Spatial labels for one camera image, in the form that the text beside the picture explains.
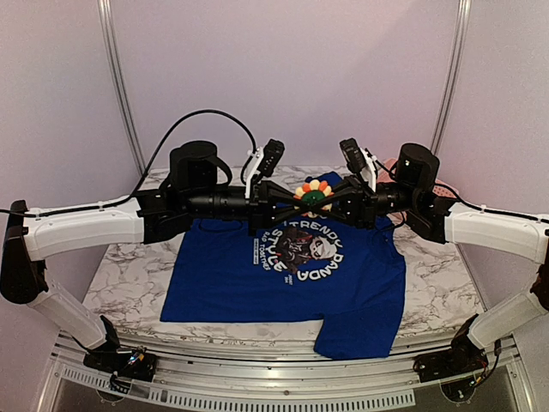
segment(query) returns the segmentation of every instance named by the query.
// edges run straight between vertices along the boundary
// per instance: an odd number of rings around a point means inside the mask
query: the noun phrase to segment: t-shirt sleeve
[[[315,352],[338,361],[387,357],[403,310],[404,302],[385,301],[351,312],[325,315]]]

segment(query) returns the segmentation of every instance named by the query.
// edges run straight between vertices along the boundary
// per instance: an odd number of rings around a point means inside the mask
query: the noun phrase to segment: white arm segment
[[[477,348],[487,348],[497,339],[547,314],[535,294],[523,290],[480,314],[469,328],[468,338]]]
[[[547,252],[545,231],[549,225],[519,217],[494,215],[456,203],[445,218],[446,240],[507,251],[543,264]],[[549,219],[549,215],[537,215]]]
[[[360,171],[360,175],[362,176],[362,179],[368,182],[370,189],[372,189],[373,191],[376,191],[377,180],[376,180],[376,165],[374,164],[374,161],[377,160],[377,157],[368,154],[363,148],[361,148],[360,151],[362,152],[362,155],[366,160],[366,167]]]
[[[41,292],[28,304],[61,329],[68,331],[84,348],[95,349],[106,341],[101,318],[90,312],[61,284],[48,279],[47,292]]]
[[[254,179],[254,174],[256,174],[257,168],[259,168],[259,165],[261,165],[263,157],[265,157],[265,154],[263,153],[263,148],[257,148],[256,152],[253,155],[254,157],[251,159],[250,164],[248,165],[249,170],[246,170],[246,190],[244,192],[244,198],[246,199],[249,199],[251,196],[251,181]]]
[[[104,204],[121,200],[111,200]],[[33,261],[64,251],[112,243],[143,242],[143,219],[137,216],[139,203],[130,199],[115,208],[73,212],[50,217],[25,218],[28,255]],[[55,209],[32,208],[30,214],[40,215]]]
[[[444,222],[446,240],[449,242],[486,246],[514,253],[537,264],[545,262],[548,224],[486,213],[460,203],[452,206],[450,212]],[[480,314],[471,324],[468,338],[477,348],[486,348],[519,326],[545,314],[547,310],[537,296],[525,289]]]

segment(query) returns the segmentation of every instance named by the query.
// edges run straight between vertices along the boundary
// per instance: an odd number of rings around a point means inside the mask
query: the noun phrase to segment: black cable
[[[370,153],[370,151],[368,151],[368,149],[365,149],[365,151],[366,151],[366,153],[368,153],[371,156],[371,153]],[[390,170],[378,159],[376,159],[376,163],[385,172],[387,172],[393,180],[395,180],[395,175],[393,174],[392,171],[396,167],[396,163],[390,168]],[[457,193],[457,191],[455,191],[455,189],[453,187],[445,185],[443,183],[435,183],[435,186],[439,186],[439,187],[443,187],[444,189],[447,189],[448,191],[450,191],[455,196],[455,198],[460,203],[463,203],[464,205],[468,206],[471,209],[475,209],[475,210],[478,210],[478,211],[484,211],[486,213],[492,213],[494,215],[518,217],[518,218],[521,218],[521,219],[527,219],[529,221],[541,221],[543,223],[549,223],[549,220],[547,220],[547,219],[539,219],[536,216],[524,215],[523,213],[508,212],[508,211],[505,211],[505,210],[496,210],[496,209],[484,209],[483,210],[480,206],[477,206],[476,204],[472,204],[472,203],[469,203],[469,202],[463,200],[463,198],[460,197],[460,195]]]
[[[483,385],[492,376],[492,374],[496,370],[496,367],[498,367],[498,362],[499,362],[499,355],[496,356],[496,361],[494,362],[494,366],[492,367],[492,369],[490,369],[490,372],[486,375],[486,377],[483,378],[479,383],[474,384],[474,386],[473,386],[474,389],[476,389],[479,386]]]
[[[259,172],[257,175],[255,175],[252,179],[251,179],[251,183],[253,185],[255,185],[257,182],[259,182],[261,179],[263,179],[263,173],[262,172]]]
[[[478,210],[478,211],[484,211],[486,213],[492,213],[494,215],[518,217],[518,218],[521,218],[521,219],[527,219],[529,221],[541,221],[543,223],[549,223],[549,220],[547,220],[547,219],[539,219],[536,216],[524,215],[523,213],[508,212],[506,210],[482,209],[480,206],[477,206],[476,204],[472,204],[472,203],[469,203],[469,202],[463,200],[462,197],[460,197],[460,195],[457,193],[457,191],[455,191],[455,189],[451,186],[448,186],[448,185],[445,185],[445,184],[442,184],[442,183],[436,183],[435,186],[443,187],[444,189],[450,191],[452,193],[452,195],[454,195],[455,198],[460,203],[463,203],[464,205],[466,205],[467,207],[469,207],[471,209],[475,209],[475,210]]]
[[[153,165],[154,160],[156,159],[156,155],[160,152],[160,149],[162,148],[162,146],[166,142],[167,138],[172,134],[172,132],[180,124],[182,124],[185,120],[187,120],[188,118],[192,118],[194,116],[198,116],[199,114],[206,114],[206,113],[219,114],[220,116],[231,119],[234,123],[238,124],[246,132],[246,134],[250,138],[252,154],[250,155],[250,157],[248,157],[248,160],[245,162],[245,164],[242,168],[243,171],[240,173],[240,179],[243,181],[243,183],[245,183],[244,182],[244,170],[248,166],[248,164],[250,163],[251,158],[253,157],[253,153],[255,153],[257,151],[256,139],[251,134],[251,131],[246,127],[246,125],[244,123],[242,123],[240,120],[238,120],[237,118],[235,118],[233,115],[231,115],[227,112],[222,112],[221,110],[216,110],[216,109],[202,109],[202,110],[197,110],[195,112],[185,114],[182,118],[180,118],[177,122],[175,122],[172,125],[172,127],[170,127],[168,132],[164,135],[164,137],[162,137],[159,144],[156,146],[156,149],[154,150],[153,155],[151,156],[150,160],[148,161],[147,166],[145,167],[145,170],[143,171],[141,177],[139,178],[139,181],[137,182],[136,187],[134,187],[134,190],[131,191],[131,193],[122,200],[119,200],[117,202],[103,204],[103,206],[102,206],[103,209],[114,208],[116,206],[120,206],[121,204],[124,204],[124,203],[128,202],[132,197],[134,197],[134,195],[137,193],[137,191],[139,191],[139,188],[141,187],[141,185],[143,184],[143,182],[147,178],[148,173],[150,172],[151,166]],[[89,205],[89,206],[81,206],[81,207],[77,207],[77,208],[52,210],[52,211],[45,212],[45,213],[40,214],[40,215],[12,212],[11,210],[6,210],[6,209],[0,209],[0,213],[6,213],[8,215],[18,215],[18,216],[23,216],[23,217],[36,218],[36,217],[48,217],[48,216],[53,216],[53,215],[61,215],[61,214],[65,214],[65,213],[84,212],[84,211],[87,211],[87,210],[97,210],[97,209],[100,209],[100,206],[97,205],[97,204],[94,204],[94,205]]]
[[[405,224],[406,224],[406,217],[404,216],[404,214],[402,212],[400,212],[401,214],[401,218],[402,218],[402,221],[398,224],[390,224],[386,227],[382,227],[381,229],[378,229],[377,231],[378,232],[388,232],[389,230],[395,230],[395,229],[398,229],[399,227],[403,227]]]
[[[367,186],[368,185],[368,182],[365,181],[365,179],[362,177],[362,174],[361,173],[357,173],[355,174],[355,176],[359,179],[359,182],[364,185],[364,186]]]
[[[473,385],[474,389],[483,385],[492,376],[492,374],[496,370],[496,367],[498,367],[499,356],[501,355],[501,352],[502,352],[501,339],[497,339],[497,341],[494,342],[494,354],[496,355],[496,361],[494,362],[494,366],[492,367],[492,369],[490,369],[490,372],[480,382],[477,382],[476,384]]]
[[[93,349],[86,348],[84,345],[82,345],[80,342],[78,342],[78,339],[76,339],[74,336],[72,336],[72,338],[78,346],[80,346],[82,349],[84,349],[86,352],[88,352],[91,355],[93,355],[93,354],[117,354],[121,350],[126,351],[126,352],[127,351],[135,352],[136,350],[139,349],[139,348],[132,348],[131,346],[124,346],[123,348],[118,348],[118,349],[115,349],[115,350],[93,350]]]
[[[111,391],[123,393],[127,395],[130,392],[131,384],[118,380],[118,374],[113,373],[109,378],[109,384]]]

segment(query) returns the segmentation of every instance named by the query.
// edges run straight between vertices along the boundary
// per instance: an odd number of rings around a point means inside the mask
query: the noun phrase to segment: blue t-shirt
[[[377,220],[377,228],[390,224]],[[251,237],[246,223],[196,221],[184,236],[160,320],[323,319],[319,354],[384,357],[401,322],[405,272],[391,230],[298,218]]]

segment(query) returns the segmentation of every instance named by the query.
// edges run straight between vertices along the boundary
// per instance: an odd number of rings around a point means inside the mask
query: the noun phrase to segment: cylindrical motor
[[[440,161],[428,148],[406,143],[396,162],[395,180],[408,187],[432,191]]]
[[[211,142],[187,142],[170,153],[170,183],[177,191],[212,189],[217,184],[217,146]]]
[[[410,209],[412,191],[397,183],[380,183],[376,189],[376,215],[401,212]]]
[[[243,186],[230,186],[185,198],[187,210],[195,218],[246,220],[250,214],[249,202],[244,198]]]

